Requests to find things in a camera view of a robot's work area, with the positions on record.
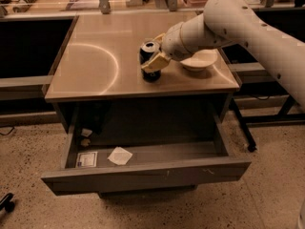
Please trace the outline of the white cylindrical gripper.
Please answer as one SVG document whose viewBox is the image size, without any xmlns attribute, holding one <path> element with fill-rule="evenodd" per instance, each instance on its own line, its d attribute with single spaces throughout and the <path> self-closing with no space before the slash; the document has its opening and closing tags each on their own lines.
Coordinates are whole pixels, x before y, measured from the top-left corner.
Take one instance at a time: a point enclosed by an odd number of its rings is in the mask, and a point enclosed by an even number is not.
<svg viewBox="0 0 305 229">
<path fill-rule="evenodd" d="M 157 35 L 153 41 L 161 45 L 162 52 L 155 52 L 147 63 L 141 66 L 146 73 L 154 73 L 166 68 L 171 59 L 182 61 L 193 55 L 187 48 L 184 35 L 189 35 L 187 22 L 180 22 L 168 29 L 166 33 Z"/>
</svg>

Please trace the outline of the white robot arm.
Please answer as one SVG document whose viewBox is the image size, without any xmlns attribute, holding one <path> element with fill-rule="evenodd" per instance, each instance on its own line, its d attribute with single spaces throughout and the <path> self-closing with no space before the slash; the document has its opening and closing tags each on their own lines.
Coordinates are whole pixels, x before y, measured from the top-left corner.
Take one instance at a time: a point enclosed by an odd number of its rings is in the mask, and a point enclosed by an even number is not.
<svg viewBox="0 0 305 229">
<path fill-rule="evenodd" d="M 202 50 L 238 44 L 305 108 L 305 43 L 261 20 L 244 0 L 208 0 L 202 14 L 151 41 L 145 73 L 166 68 Z"/>
</svg>

